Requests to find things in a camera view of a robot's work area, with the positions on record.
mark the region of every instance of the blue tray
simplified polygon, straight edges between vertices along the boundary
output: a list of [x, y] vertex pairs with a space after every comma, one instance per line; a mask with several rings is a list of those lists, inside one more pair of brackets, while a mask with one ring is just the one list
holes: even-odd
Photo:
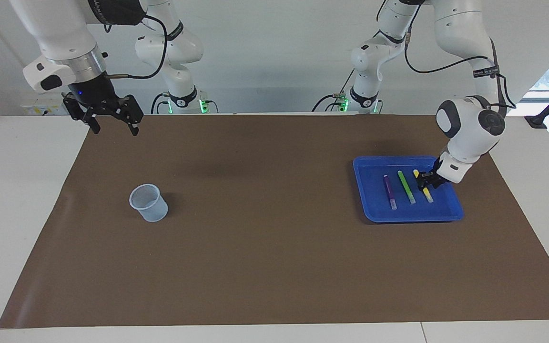
[[[364, 156], [353, 161], [361, 203], [368, 219], [375, 223], [453, 222], [463, 218], [463, 209], [451, 184], [438, 189], [429, 187], [434, 202], [427, 202], [418, 189], [413, 170], [426, 172], [433, 168], [433, 156]], [[397, 171], [401, 170], [410, 185], [416, 204], [410, 204]], [[383, 183], [388, 175], [393, 187], [397, 210], [392, 210]]]

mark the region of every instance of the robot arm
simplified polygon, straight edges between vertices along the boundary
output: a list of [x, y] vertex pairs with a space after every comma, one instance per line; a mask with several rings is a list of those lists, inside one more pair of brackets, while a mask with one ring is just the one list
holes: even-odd
[[436, 39], [449, 54], [472, 59], [477, 93], [446, 100], [436, 114], [438, 127], [450, 139], [434, 168], [418, 178], [420, 187], [461, 182], [471, 166], [489, 152], [505, 131], [507, 107], [499, 80], [495, 45], [486, 33], [478, 0], [432, 0]]
[[[73, 0], [10, 0], [25, 28], [35, 37], [41, 56], [22, 71], [35, 91], [44, 93], [69, 86], [63, 103], [72, 119], [81, 120], [96, 134], [96, 115], [125, 122], [133, 135], [143, 119], [132, 95], [120, 98], [105, 71], [104, 57], [86, 27], [82, 10]], [[138, 0], [88, 0], [100, 22], [136, 25], [145, 12]]]
[[[358, 71], [349, 91], [350, 111], [369, 113], [377, 102], [383, 80], [381, 67], [399, 56], [410, 38], [412, 18], [425, 0], [386, 0], [379, 16], [380, 30], [360, 48], [353, 50]], [[438, 45], [469, 62], [474, 70], [477, 93], [462, 99], [446, 100], [439, 107], [438, 126], [450, 139], [444, 152], [428, 173], [421, 173], [421, 188], [445, 182], [461, 182], [471, 166], [492, 149], [505, 130], [505, 98], [499, 82], [495, 46], [484, 28], [479, 0], [431, 0], [436, 12]]]
[[168, 44], [166, 60], [161, 76], [168, 88], [168, 98], [174, 113], [205, 112], [201, 101], [201, 91], [194, 85], [192, 74], [183, 65], [200, 61], [204, 48], [200, 39], [185, 29], [170, 0], [147, 0], [148, 15], [165, 22], [167, 28], [174, 28], [165, 37], [154, 21], [146, 21], [146, 26], [156, 33], [139, 37], [135, 44], [137, 56], [144, 63], [157, 67], [162, 56], [162, 47]]

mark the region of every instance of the table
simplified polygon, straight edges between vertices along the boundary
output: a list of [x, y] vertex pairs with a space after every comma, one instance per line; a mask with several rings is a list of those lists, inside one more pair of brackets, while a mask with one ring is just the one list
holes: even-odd
[[[64, 117], [0, 117], [0, 313], [20, 274], [24, 261], [48, 218], [65, 177], [78, 154], [87, 128]], [[503, 178], [517, 198], [529, 222], [549, 254], [549, 134], [531, 130], [523, 119], [509, 119], [508, 132], [492, 156]], [[47, 329], [21, 330], [29, 340], [40, 341], [55, 335], [58, 338], [132, 337], [151, 335], [150, 328]], [[222, 335], [222, 340], [237, 341], [238, 337], [268, 337], [285, 341], [284, 335], [302, 337], [303, 341], [339, 341], [337, 335], [352, 341], [368, 341], [382, 337], [383, 341], [424, 342], [425, 335], [433, 341], [455, 341], [468, 332], [475, 337], [490, 339], [500, 333], [507, 341], [540, 341], [531, 332], [549, 337], [549, 321], [486, 322], [486, 323], [404, 323], [365, 325], [282, 325], [158, 328], [160, 337], [174, 335], [187, 341], [205, 340], [210, 334]], [[17, 337], [16, 331], [0, 332], [0, 341]]]

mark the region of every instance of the label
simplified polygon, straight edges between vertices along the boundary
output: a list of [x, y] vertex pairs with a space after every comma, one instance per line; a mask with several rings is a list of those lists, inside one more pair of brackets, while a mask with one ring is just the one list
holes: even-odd
[[473, 77], [474, 78], [482, 78], [484, 76], [491, 76], [499, 74], [499, 66], [495, 65], [494, 67], [486, 68], [486, 69], [480, 69], [480, 70], [474, 70], [473, 71]]

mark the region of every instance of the plastic cup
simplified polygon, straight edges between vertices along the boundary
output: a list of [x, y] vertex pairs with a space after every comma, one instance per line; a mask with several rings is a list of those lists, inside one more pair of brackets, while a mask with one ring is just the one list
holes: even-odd
[[135, 188], [128, 201], [131, 207], [139, 211], [143, 219], [149, 223], [158, 222], [168, 213], [168, 205], [162, 198], [160, 190], [152, 184]]

